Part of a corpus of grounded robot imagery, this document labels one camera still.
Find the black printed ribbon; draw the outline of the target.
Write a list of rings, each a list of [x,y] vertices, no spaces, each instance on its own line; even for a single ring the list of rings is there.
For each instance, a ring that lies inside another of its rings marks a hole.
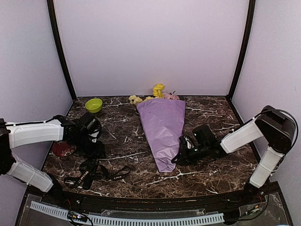
[[[107,168],[99,163],[97,159],[87,159],[79,166],[81,175],[79,177],[66,177],[63,182],[68,188],[82,187],[89,190],[95,180],[107,179],[119,181],[128,176],[131,169],[125,166],[118,171],[110,173]]]

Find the pink wrapping paper sheet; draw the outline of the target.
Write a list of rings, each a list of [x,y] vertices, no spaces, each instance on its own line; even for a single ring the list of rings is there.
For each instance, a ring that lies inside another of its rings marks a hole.
[[[172,172],[176,164],[185,122],[186,103],[182,100],[154,98],[137,105],[143,130],[160,173]]]

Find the yellow daisy bunch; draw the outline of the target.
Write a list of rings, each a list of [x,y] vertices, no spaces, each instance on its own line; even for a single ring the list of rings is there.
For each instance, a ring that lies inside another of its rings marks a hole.
[[[132,95],[129,97],[130,104],[133,105],[138,105],[139,103],[146,102],[151,99],[153,99],[153,97],[150,96],[146,97],[144,100],[136,95]]]

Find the yellow rose stem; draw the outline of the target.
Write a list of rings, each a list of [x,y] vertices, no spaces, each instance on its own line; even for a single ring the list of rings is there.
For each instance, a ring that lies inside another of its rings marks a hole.
[[[153,87],[152,93],[154,97],[163,98],[163,89],[165,86],[162,83],[158,83]]]

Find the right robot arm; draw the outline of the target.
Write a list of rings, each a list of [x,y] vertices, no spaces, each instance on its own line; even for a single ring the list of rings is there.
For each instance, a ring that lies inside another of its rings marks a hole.
[[[181,136],[179,152],[172,159],[172,163],[190,165],[197,164],[205,157],[218,159],[255,140],[266,140],[267,149],[246,182],[245,190],[240,193],[242,203],[250,204],[258,197],[258,189],[266,183],[294,147],[299,126],[289,112],[267,105],[260,113],[222,139],[217,139],[207,125],[195,128],[192,133],[196,143],[193,143],[189,136]]]

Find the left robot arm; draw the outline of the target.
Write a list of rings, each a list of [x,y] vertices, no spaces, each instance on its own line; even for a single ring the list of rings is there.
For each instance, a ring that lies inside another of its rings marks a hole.
[[[55,179],[24,161],[13,151],[24,146],[64,141],[87,158],[105,156],[99,141],[102,126],[97,118],[86,113],[78,119],[56,115],[49,120],[6,122],[0,120],[0,174],[14,177],[44,193],[56,205],[66,202],[66,194],[55,187]]]

